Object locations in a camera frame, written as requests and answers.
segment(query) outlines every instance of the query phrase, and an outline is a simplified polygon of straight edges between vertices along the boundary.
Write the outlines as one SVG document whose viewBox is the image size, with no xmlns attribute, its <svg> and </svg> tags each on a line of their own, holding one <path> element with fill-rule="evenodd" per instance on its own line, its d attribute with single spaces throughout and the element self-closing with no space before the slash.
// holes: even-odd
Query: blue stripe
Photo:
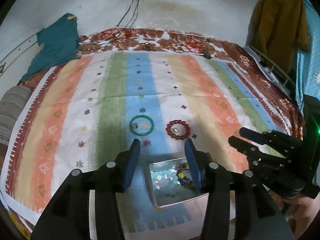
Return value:
<svg viewBox="0 0 320 240">
<path fill-rule="evenodd" d="M 265 121 L 265 124 L 270 130 L 277 130 L 281 132 L 285 132 L 282 128 L 277 126 L 273 120 L 271 119 L 268 112 L 265 110 L 264 106 L 260 103 L 260 101 L 257 99 L 257 97 L 248 89 L 244 83 L 240 80 L 239 76 L 237 76 L 230 67 L 224 63 L 219 62 L 217 63 L 228 73 L 232 81 L 237 85 L 239 90 L 247 97 L 248 101 L 251 103 L 251 105 L 257 110 L 261 118 Z"/>
<path fill-rule="evenodd" d="M 165 225 L 174 226 L 173 218 L 178 224 L 184 222 L 183 217 L 190 221 L 190 215 L 183 204 L 162 208 L 158 212 L 152 205 L 148 194 L 151 188 L 147 186 L 150 176 L 149 164 L 174 158 L 170 154 L 170 149 L 166 143 L 165 124 L 162 120 L 148 54 L 128 54 L 126 86 L 126 123 L 129 124 L 134 116 L 144 114 L 149 116 L 155 124 L 154 131 L 150 135 L 143 137 L 134 135 L 130 132 L 129 127 L 127 128 L 126 140 L 128 146 L 130 146 L 134 138 L 138 138 L 141 142 L 140 159 L 128 192 L 131 195 L 132 206 L 137 209 L 137 214 L 131 214 L 136 215 L 134 217 L 135 225 L 138 231 L 144 231 L 165 228 Z M 139 118 L 133 123 L 138 124 L 136 129 L 138 133 L 146 132 L 151 127 L 150 122 L 146 119 Z M 148 127 L 141 128 L 141 124 L 147 124 Z M 145 146 L 144 142 L 147 143 L 148 141 L 151 145 Z"/>
</svg>

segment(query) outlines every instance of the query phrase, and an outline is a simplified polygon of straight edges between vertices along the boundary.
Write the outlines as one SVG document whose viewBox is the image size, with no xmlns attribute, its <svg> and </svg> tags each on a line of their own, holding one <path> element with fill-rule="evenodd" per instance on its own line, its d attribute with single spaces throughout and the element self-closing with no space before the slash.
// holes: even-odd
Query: green bangle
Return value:
<svg viewBox="0 0 320 240">
<path fill-rule="evenodd" d="M 149 131 L 145 132 L 145 133 L 137 133 L 134 129 L 133 129 L 133 126 L 132 126 L 132 122 L 138 118 L 145 118 L 145 119 L 148 119 L 150 122 L 151 122 L 151 128 Z M 129 123 L 129 128 L 130 128 L 130 131 L 137 135 L 137 136 L 146 136 L 146 135 L 149 135 L 150 133 L 153 132 L 153 129 L 155 128 L 155 123 L 153 122 L 153 120 L 147 116 L 147 115 L 144 115 L 144 114 L 139 114 L 139 115 L 136 115 L 135 117 L 133 117 Z"/>
</svg>

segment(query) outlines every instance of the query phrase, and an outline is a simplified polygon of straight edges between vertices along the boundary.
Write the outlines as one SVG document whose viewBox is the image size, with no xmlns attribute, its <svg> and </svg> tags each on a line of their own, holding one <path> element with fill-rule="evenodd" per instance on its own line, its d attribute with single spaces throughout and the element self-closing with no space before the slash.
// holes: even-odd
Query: colorful striped mat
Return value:
<svg viewBox="0 0 320 240">
<path fill-rule="evenodd" d="M 129 129 L 139 114 L 154 122 L 153 132 L 143 137 Z M 43 77 L 13 129 L 1 193 L 10 208 L 35 224 L 72 169 L 95 170 L 138 138 L 141 154 L 132 186 L 117 195 L 126 236 L 190 239 L 201 232 L 206 197 L 157 209 L 145 179 L 150 163 L 184 157 L 184 141 L 165 131 L 174 119 L 189 124 L 198 150 L 236 172 L 248 168 L 245 156 L 228 145 L 239 128 L 291 130 L 234 62 L 167 52 L 101 52 Z M 147 119 L 136 123 L 139 133 L 150 129 Z M 94 223 L 91 233 L 95 239 Z"/>
</svg>

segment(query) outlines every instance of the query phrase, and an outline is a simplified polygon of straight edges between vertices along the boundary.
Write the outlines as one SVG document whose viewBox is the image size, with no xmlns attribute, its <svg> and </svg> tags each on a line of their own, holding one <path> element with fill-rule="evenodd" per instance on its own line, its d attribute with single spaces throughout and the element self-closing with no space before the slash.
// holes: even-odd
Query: white wall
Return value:
<svg viewBox="0 0 320 240">
<path fill-rule="evenodd" d="M 143 0 L 135 26 L 197 32 L 243 46 L 257 1 Z M 130 3 L 131 0 L 17 0 L 0 26 L 0 61 L 23 40 L 67 12 L 77 15 L 79 34 L 88 35 L 114 27 Z M 29 63 L 28 60 L 15 68 L 17 78 Z M 3 77 L 0 92 L 7 88 L 1 86 Z"/>
</svg>

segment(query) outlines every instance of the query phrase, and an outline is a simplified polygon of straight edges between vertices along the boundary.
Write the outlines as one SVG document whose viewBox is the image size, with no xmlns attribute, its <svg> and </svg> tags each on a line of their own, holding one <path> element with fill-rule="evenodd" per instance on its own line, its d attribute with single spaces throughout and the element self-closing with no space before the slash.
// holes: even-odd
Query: orange stripe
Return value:
<svg viewBox="0 0 320 240">
<path fill-rule="evenodd" d="M 240 125 L 232 106 L 228 100 L 224 98 L 223 92 L 219 89 L 217 84 L 202 70 L 201 66 L 192 56 L 181 56 L 180 58 L 186 69 L 197 81 L 198 87 L 203 91 L 207 105 L 217 118 L 217 125 L 220 127 L 220 130 L 227 138 L 238 134 L 238 131 L 242 126 Z M 233 123 L 227 121 L 229 116 L 233 119 Z M 239 153 L 233 147 L 230 147 L 228 153 L 232 160 L 236 160 L 235 163 L 239 172 L 248 169 L 248 162 L 243 154 Z"/>
<path fill-rule="evenodd" d="M 57 77 L 56 82 L 59 83 L 61 89 L 56 100 L 51 104 L 51 109 L 44 122 L 41 139 L 36 150 L 35 169 L 30 185 L 30 202 L 36 211 L 44 208 L 51 199 L 54 155 L 61 139 L 63 123 L 67 115 L 69 102 L 91 59 L 92 57 L 81 58 L 76 62 L 74 67 L 70 69 L 69 73 L 66 73 L 65 76 Z M 57 128 L 54 133 L 49 130 L 52 125 L 55 125 Z M 45 171 L 45 174 L 39 168 L 44 163 L 46 163 L 46 166 L 49 168 Z"/>
</svg>

